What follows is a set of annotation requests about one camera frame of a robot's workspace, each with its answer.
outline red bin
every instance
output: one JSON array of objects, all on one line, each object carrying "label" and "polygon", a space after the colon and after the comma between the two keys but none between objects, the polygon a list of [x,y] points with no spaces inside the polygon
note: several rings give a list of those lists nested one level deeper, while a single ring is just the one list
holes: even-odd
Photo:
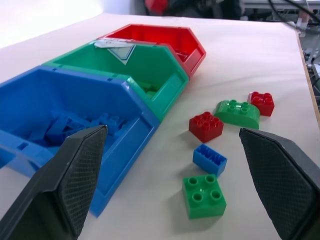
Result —
[{"label": "red bin", "polygon": [[167,46],[189,77],[193,76],[206,51],[188,27],[129,24],[101,38],[125,39],[128,42]]}]

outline blue bin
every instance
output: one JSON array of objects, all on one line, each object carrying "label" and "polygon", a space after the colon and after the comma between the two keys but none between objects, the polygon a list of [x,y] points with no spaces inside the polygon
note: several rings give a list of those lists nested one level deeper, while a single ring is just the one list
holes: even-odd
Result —
[{"label": "blue bin", "polygon": [[0,84],[0,167],[31,177],[59,149],[44,138],[54,113],[71,113],[98,124],[121,118],[108,134],[90,211],[99,216],[159,126],[158,118],[125,80],[35,67]]}]

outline white wall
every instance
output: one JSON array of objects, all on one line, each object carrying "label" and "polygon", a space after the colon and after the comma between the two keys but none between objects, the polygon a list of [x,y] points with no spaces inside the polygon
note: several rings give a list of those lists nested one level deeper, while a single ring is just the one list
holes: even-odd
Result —
[{"label": "white wall", "polygon": [[0,0],[0,48],[97,16],[103,5],[103,0]]},{"label": "white wall", "polygon": [[103,11],[111,14],[144,15],[144,0],[103,0]]}]

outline plastic storage bin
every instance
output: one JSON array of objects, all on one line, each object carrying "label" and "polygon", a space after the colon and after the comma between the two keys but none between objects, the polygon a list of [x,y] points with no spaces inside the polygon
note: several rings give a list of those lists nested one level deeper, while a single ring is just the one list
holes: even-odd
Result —
[{"label": "plastic storage bin", "polygon": [[167,47],[133,46],[126,64],[109,49],[88,43],[44,65],[125,79],[162,121],[189,78]]},{"label": "plastic storage bin", "polygon": [[206,57],[206,51],[188,27],[129,24],[101,38],[127,39],[135,43],[167,46],[189,77]]},{"label": "plastic storage bin", "polygon": [[[38,66],[0,84],[0,163],[28,177],[48,162],[59,145],[42,139],[58,114],[68,128],[80,118],[98,125],[112,115],[120,129],[106,138],[97,188],[90,206],[99,216],[159,126],[159,120],[130,85],[116,78]],[[37,143],[30,137],[38,139]]]}]

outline white label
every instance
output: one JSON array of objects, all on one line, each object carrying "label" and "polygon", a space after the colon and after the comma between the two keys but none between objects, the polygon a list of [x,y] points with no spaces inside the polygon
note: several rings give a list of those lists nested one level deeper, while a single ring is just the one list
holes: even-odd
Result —
[{"label": "white label", "polygon": [[106,48],[119,61],[126,65],[136,47],[135,44],[127,41],[127,39],[104,37],[94,41],[94,46]]}]

